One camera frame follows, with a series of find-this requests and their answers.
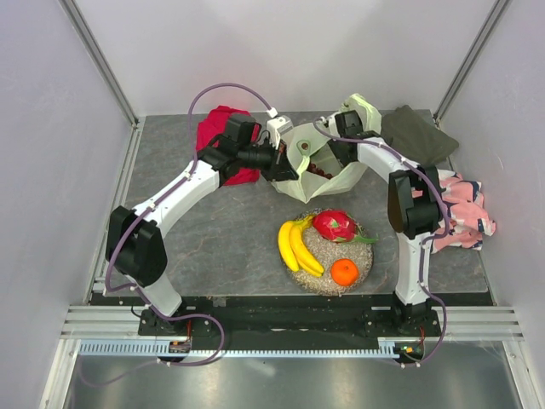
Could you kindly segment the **pale green plastic bag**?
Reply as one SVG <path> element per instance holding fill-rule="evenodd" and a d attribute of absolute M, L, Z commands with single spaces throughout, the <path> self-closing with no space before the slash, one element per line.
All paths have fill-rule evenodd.
<path fill-rule="evenodd" d="M 356 145 L 334 141 L 318 132 L 314 124 L 301 124 L 284 135 L 287 158 L 298 178 L 274 181 L 274 188 L 308 203 L 318 196 L 351 190 L 367 171 L 358 161 Z"/>

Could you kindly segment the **olive green cloth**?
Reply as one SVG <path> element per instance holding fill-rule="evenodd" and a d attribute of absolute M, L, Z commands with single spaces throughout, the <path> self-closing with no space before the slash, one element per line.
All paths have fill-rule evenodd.
<path fill-rule="evenodd" d="M 381 136 L 392 149 L 425 166 L 444 162 L 459 147 L 456 139 L 408 105 L 382 117 Z"/>

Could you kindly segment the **red dragon fruit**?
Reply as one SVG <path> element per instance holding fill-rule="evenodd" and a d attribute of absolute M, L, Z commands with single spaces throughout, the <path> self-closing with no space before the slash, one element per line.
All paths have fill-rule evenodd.
<path fill-rule="evenodd" d="M 378 241 L 366 237 L 363 229 L 344 210 L 321 211 L 312 219 L 312 225 L 324 239 L 338 244 L 354 242 L 372 245 Z"/>

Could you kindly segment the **yellow banana bunch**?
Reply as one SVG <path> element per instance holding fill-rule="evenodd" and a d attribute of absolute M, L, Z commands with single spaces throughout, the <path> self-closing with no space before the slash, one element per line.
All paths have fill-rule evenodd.
<path fill-rule="evenodd" d="M 324 267 L 306 247 L 303 233 L 312 226 L 315 214 L 285 222 L 278 231 L 278 249 L 286 266 L 294 273 L 305 271 L 322 277 Z"/>

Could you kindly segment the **orange tangerine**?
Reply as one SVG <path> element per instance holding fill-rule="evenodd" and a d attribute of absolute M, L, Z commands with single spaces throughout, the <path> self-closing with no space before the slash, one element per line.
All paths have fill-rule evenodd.
<path fill-rule="evenodd" d="M 350 286 L 359 279 L 359 269 L 352 260 L 342 258 L 333 262 L 330 276 L 338 285 Z"/>

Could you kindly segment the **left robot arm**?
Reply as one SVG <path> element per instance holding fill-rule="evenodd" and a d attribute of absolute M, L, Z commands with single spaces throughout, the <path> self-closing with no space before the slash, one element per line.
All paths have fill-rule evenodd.
<path fill-rule="evenodd" d="M 105 258 L 109 270 L 125 275 L 158 312 L 158 326 L 169 335 L 186 328 L 182 298 L 165 273 L 164 238 L 200 200 L 241 169 L 258 170 L 268 181 L 296 180 L 284 137 L 291 120 L 277 116 L 260 125 L 248 115 L 229 116 L 225 129 L 198 150 L 171 183 L 132 209 L 118 206 L 110 215 Z"/>

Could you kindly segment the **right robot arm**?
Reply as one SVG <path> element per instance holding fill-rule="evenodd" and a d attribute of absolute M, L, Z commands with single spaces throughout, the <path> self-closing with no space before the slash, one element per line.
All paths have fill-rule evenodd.
<path fill-rule="evenodd" d="M 334 141 L 350 146 L 353 156 L 387 182 L 387 217 L 399 241 L 399 276 L 389 311 L 390 325 L 410 335 L 433 320 L 428 270 L 434 234 L 448 218 L 436 167 L 423 167 L 390 147 L 374 130 L 364 130 L 354 110 L 325 121 Z"/>

